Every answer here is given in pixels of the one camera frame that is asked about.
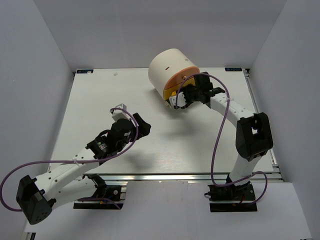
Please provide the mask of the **yellow drawer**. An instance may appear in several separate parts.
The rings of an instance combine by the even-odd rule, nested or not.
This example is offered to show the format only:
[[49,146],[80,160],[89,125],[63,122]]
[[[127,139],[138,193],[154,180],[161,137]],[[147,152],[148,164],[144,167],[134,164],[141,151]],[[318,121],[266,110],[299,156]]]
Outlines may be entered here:
[[177,94],[177,91],[179,90],[179,86],[176,85],[176,86],[173,86],[173,87],[170,87],[168,89],[165,89],[163,91],[163,99],[165,101],[167,101],[171,96],[175,96]]

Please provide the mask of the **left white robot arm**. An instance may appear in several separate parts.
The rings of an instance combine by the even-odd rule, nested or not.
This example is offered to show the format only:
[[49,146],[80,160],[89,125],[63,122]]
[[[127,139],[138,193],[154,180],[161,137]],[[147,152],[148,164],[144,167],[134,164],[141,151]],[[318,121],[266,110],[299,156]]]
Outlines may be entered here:
[[85,148],[56,168],[34,178],[24,176],[20,181],[16,201],[30,225],[46,219],[51,212],[69,202],[88,198],[102,199],[107,185],[98,174],[86,172],[104,164],[119,154],[127,144],[149,135],[151,125],[138,113],[112,113],[114,123],[100,132]]

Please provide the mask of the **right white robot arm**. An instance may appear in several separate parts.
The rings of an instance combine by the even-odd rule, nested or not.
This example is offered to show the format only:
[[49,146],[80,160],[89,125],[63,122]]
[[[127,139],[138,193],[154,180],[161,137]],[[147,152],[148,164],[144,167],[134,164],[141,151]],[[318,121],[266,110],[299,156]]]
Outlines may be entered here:
[[192,103],[201,102],[223,116],[213,147],[212,161],[216,158],[225,122],[229,121],[235,127],[235,148],[238,153],[236,162],[226,183],[214,185],[220,188],[246,186],[251,177],[257,174],[254,169],[259,160],[273,148],[269,118],[264,112],[250,111],[235,102],[226,85],[217,77],[214,80],[221,86],[213,86],[213,78],[213,75],[207,72],[186,77],[179,85],[176,95],[170,98],[170,102],[176,109],[184,109]]

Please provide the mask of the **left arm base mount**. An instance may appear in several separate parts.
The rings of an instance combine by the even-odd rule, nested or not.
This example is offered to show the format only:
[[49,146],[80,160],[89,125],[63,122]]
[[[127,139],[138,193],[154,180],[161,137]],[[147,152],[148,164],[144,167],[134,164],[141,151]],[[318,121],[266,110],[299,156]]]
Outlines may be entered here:
[[73,204],[76,210],[121,210],[125,200],[125,187],[106,183],[98,174],[87,175],[94,184],[95,191],[86,200]]

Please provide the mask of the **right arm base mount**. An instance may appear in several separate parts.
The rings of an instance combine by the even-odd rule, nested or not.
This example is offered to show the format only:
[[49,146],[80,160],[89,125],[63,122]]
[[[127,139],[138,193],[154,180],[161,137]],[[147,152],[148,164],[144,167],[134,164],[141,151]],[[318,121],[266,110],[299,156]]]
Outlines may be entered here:
[[209,200],[211,213],[245,213],[257,212],[254,188],[249,182],[244,186],[208,186],[204,196]]

